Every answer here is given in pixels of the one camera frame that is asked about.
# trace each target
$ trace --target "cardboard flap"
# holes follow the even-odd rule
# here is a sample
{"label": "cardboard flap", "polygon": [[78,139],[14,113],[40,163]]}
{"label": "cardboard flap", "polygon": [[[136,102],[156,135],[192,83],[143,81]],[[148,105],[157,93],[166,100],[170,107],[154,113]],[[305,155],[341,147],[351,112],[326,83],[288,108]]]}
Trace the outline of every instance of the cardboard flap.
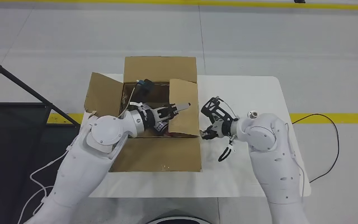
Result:
{"label": "cardboard flap", "polygon": [[169,132],[199,136],[197,84],[184,80],[170,80],[169,103],[181,104],[186,102],[191,105],[169,121]]}
{"label": "cardboard flap", "polygon": [[91,113],[97,111],[97,116],[118,116],[123,83],[99,73],[92,73],[87,90],[84,109]]}
{"label": "cardboard flap", "polygon": [[198,138],[130,138],[110,170],[124,171],[200,172],[200,141]]}
{"label": "cardboard flap", "polygon": [[169,82],[171,78],[179,78],[196,83],[196,58],[126,57],[124,82],[136,82],[146,78],[153,82]]}

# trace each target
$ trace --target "concrete floor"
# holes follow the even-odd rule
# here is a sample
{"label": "concrete floor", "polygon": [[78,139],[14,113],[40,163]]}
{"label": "concrete floor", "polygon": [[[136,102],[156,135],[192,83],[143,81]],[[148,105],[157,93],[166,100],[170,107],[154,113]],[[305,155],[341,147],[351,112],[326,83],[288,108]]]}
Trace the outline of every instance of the concrete floor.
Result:
{"label": "concrete floor", "polygon": [[[0,4],[0,64],[67,113],[81,113],[91,72],[123,73],[128,55],[197,58],[198,74],[275,76],[291,113],[356,113],[357,12],[130,4]],[[36,101],[0,76],[0,101]],[[305,198],[311,223],[357,223],[355,137]],[[310,179],[334,160],[329,124],[297,124]],[[88,198],[73,223],[142,224],[168,213],[212,223],[271,223],[265,198]]]}

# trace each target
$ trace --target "white tabletop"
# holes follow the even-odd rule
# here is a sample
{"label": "white tabletop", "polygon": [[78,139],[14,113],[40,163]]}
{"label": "white tabletop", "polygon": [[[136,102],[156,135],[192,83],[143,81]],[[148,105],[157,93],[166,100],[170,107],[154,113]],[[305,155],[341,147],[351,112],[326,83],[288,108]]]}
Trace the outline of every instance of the white tabletop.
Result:
{"label": "white tabletop", "polygon": [[[121,74],[105,74],[122,81]],[[281,86],[275,77],[198,76],[199,108],[211,97],[220,96],[239,116],[251,110],[274,113],[290,124],[290,139],[298,163],[304,169],[296,136]],[[199,115],[200,128],[210,125]],[[223,162],[218,157],[228,139],[201,141],[202,172],[110,172],[90,197],[109,198],[192,198],[192,197],[264,197],[257,182],[246,143],[236,141],[235,153]],[[304,196],[311,188],[305,176]]]}

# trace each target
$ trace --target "yellow floor line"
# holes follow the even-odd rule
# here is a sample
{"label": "yellow floor line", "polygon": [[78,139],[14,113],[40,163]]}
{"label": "yellow floor line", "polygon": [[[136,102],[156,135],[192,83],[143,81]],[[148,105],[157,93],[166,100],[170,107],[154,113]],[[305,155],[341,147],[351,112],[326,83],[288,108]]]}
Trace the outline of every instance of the yellow floor line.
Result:
{"label": "yellow floor line", "polygon": [[[75,121],[81,123],[83,114],[68,114]],[[292,113],[290,114],[291,122],[295,122],[296,120],[303,118],[309,114],[301,114],[301,113]],[[350,114],[350,113],[324,113],[324,115],[331,118],[336,124],[358,124],[358,114]],[[50,117],[47,121],[49,124],[70,124],[68,120],[63,118],[59,114],[50,114]],[[322,116],[310,116],[307,119],[304,119],[299,122],[300,124],[328,124],[330,121]]]}
{"label": "yellow floor line", "polygon": [[0,0],[0,2],[55,2],[55,3],[132,3],[132,4],[179,4],[227,7],[266,7],[266,8],[315,8],[333,10],[358,10],[358,4],[329,4],[294,2],[255,2],[217,0]]}

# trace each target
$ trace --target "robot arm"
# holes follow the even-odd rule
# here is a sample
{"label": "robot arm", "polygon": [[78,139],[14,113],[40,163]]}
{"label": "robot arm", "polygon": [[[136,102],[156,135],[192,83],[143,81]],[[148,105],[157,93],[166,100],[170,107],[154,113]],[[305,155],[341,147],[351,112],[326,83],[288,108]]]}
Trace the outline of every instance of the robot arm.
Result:
{"label": "robot arm", "polygon": [[202,109],[213,123],[201,132],[203,138],[228,136],[230,141],[247,142],[252,168],[266,194],[272,223],[308,224],[300,196],[300,167],[290,147],[286,123],[274,114],[232,118],[219,107],[220,101],[218,97],[212,98]]}
{"label": "robot arm", "polygon": [[78,203],[103,181],[128,136],[133,138],[158,122],[172,119],[190,104],[168,105],[157,109],[125,111],[124,116],[92,116],[67,147],[54,187],[26,224],[70,223]]}

